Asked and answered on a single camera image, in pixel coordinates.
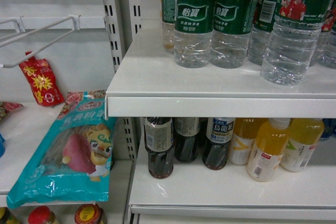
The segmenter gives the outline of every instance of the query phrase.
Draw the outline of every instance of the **red snack packet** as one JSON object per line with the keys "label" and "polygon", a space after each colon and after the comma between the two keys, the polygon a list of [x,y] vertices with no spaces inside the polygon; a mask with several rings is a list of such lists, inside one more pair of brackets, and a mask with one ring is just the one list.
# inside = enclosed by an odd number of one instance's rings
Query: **red snack packet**
{"label": "red snack packet", "polygon": [[37,104],[55,106],[64,102],[64,98],[56,86],[55,75],[46,59],[36,60],[34,56],[19,64],[30,84]]}

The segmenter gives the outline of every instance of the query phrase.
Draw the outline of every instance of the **red jar lid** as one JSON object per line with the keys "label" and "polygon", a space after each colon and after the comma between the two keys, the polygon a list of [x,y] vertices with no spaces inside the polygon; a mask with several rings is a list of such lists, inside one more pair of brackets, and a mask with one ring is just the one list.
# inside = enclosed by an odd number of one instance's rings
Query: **red jar lid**
{"label": "red jar lid", "polygon": [[51,211],[47,206],[35,208],[28,217],[29,224],[45,224],[48,222]]}

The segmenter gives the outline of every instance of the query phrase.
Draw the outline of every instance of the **white metal shelf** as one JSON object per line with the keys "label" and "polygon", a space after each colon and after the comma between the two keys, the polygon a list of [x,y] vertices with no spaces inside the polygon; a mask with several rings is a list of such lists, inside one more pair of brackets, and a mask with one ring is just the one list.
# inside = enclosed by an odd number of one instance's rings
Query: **white metal shelf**
{"label": "white metal shelf", "polygon": [[271,181],[261,183],[248,175],[246,165],[234,165],[228,161],[221,170],[208,169],[202,162],[202,150],[194,162],[183,164],[174,161],[173,173],[168,178],[155,179],[148,172],[148,156],[142,141],[129,212],[335,222],[335,148],[334,138],[320,142],[303,172],[291,173],[279,167]]}
{"label": "white metal shelf", "polygon": [[109,116],[334,118],[335,73],[315,65],[286,87],[247,60],[237,69],[183,68],[164,51],[159,28],[142,28],[107,89]]}

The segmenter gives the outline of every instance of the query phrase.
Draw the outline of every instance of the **jar lid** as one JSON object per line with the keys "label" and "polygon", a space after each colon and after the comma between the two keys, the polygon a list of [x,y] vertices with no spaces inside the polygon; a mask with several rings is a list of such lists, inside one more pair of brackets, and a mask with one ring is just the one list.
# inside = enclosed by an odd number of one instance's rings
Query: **jar lid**
{"label": "jar lid", "polygon": [[50,218],[51,211],[47,206],[35,208],[28,217],[29,224],[44,224]]}
{"label": "jar lid", "polygon": [[84,204],[78,208],[75,214],[76,224],[96,224],[101,215],[97,204]]}

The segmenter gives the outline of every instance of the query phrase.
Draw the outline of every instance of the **snack bag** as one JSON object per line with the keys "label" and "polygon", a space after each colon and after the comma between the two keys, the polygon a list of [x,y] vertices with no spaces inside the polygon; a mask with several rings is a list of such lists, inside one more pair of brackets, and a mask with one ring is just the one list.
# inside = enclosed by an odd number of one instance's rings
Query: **snack bag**
{"label": "snack bag", "polygon": [[34,56],[19,64],[30,84],[38,105],[55,106],[64,102],[56,86],[56,77],[46,59],[36,60]]}
{"label": "snack bag", "polygon": [[7,196],[9,208],[54,200],[107,201],[116,118],[105,91],[69,93],[60,114]]}
{"label": "snack bag", "polygon": [[21,103],[0,102],[0,121],[11,111],[23,107]]}

